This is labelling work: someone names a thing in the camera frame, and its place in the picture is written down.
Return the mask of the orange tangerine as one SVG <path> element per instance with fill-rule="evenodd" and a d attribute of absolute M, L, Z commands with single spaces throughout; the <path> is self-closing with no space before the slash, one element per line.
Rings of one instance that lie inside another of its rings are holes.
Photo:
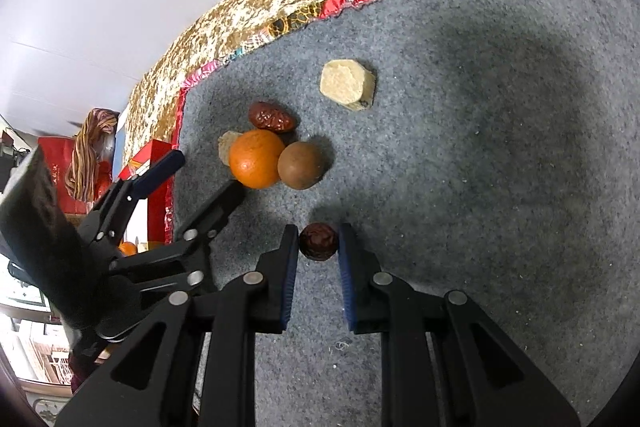
<path fill-rule="evenodd" d="M 284 149 L 283 141 L 271 131 L 244 132 L 230 148 L 231 173 L 244 186 L 254 190 L 273 186 L 280 180 L 278 161 Z"/>
<path fill-rule="evenodd" d="M 135 243 L 122 242 L 119 244 L 118 248 L 127 257 L 136 255 L 138 253 L 138 248 Z"/>

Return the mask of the small beige cake block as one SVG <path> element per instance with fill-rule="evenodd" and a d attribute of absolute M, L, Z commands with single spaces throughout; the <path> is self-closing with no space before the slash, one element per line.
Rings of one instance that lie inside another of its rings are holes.
<path fill-rule="evenodd" d="M 227 167 L 230 166 L 231 147 L 241 136 L 242 132 L 229 130 L 218 138 L 218 156 L 220 161 Z"/>

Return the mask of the round dark red jujube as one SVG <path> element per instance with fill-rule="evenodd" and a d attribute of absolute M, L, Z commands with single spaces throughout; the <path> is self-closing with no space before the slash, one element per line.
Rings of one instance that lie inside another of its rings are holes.
<path fill-rule="evenodd" d="M 329 260 L 337 252 L 337 248 L 337 231 L 327 223 L 311 223 L 299 233 L 298 249 L 310 260 Z"/>

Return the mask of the brown round longan fruit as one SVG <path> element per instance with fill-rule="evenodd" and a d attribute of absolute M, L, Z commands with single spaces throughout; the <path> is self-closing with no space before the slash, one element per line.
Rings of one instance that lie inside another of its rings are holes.
<path fill-rule="evenodd" d="M 318 145 L 311 142 L 294 142 L 278 160 L 278 175 L 288 187 L 297 191 L 307 190 L 318 183 L 326 172 L 326 158 Z"/>

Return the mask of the elongated dark red jujube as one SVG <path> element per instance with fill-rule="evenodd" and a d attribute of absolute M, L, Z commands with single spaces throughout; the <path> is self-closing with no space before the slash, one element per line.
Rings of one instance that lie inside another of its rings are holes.
<path fill-rule="evenodd" d="M 248 109 L 248 120 L 257 129 L 274 133 L 292 132 L 297 120 L 286 110 L 269 102 L 258 101 Z"/>

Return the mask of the beige hexagonal cake block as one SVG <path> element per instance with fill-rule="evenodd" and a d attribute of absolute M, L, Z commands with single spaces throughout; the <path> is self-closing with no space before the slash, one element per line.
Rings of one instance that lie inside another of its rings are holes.
<path fill-rule="evenodd" d="M 375 88 L 373 72 L 355 60 L 332 60 L 322 68 L 321 94 L 354 112 L 372 106 Z"/>

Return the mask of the striped knitted scarf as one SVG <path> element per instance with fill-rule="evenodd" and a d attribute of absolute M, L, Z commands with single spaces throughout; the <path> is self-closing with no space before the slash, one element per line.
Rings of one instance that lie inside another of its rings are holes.
<path fill-rule="evenodd" d="M 74 148 L 64 181 L 67 194 L 79 202 L 94 201 L 100 156 L 96 144 L 104 135 L 115 133 L 118 116 L 119 113 L 111 109 L 91 109 L 74 136 Z"/>

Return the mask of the red gift bag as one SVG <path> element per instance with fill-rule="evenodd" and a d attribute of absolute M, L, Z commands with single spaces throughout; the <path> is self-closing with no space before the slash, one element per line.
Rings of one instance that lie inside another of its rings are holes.
<path fill-rule="evenodd" d="M 52 180 L 56 187 L 56 195 L 58 195 L 58 205 L 66 215 L 85 216 L 92 205 L 90 202 L 81 202 L 70 197 L 65 186 L 65 175 L 72 162 L 74 140 L 72 138 L 61 138 L 60 136 L 46 136 L 38 139 L 38 145 L 42 148 L 47 166 L 51 171 Z M 96 184 L 94 184 L 96 197 L 101 197 L 112 182 L 111 161 L 99 161 Z"/>

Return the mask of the grey felt mat red-trimmed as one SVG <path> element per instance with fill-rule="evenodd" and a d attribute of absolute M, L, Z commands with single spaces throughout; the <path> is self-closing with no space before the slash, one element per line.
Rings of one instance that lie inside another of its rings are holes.
<path fill-rule="evenodd" d="M 373 104 L 319 90 L 373 72 Z M 588 424 L 639 351 L 639 0 L 375 0 L 277 38 L 186 95 L 184 225 L 229 179 L 217 153 L 266 100 L 329 168 L 250 192 L 213 241 L 224 285 L 285 225 L 350 223 L 414 288 L 459 288 Z"/>

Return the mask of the gold patterned tablecloth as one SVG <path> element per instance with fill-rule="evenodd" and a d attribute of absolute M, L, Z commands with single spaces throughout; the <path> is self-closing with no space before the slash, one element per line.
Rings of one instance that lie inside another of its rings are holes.
<path fill-rule="evenodd" d="M 221 0 L 173 42 L 132 89 L 122 156 L 178 135 L 186 91 L 235 58 L 315 20 L 375 0 Z"/>

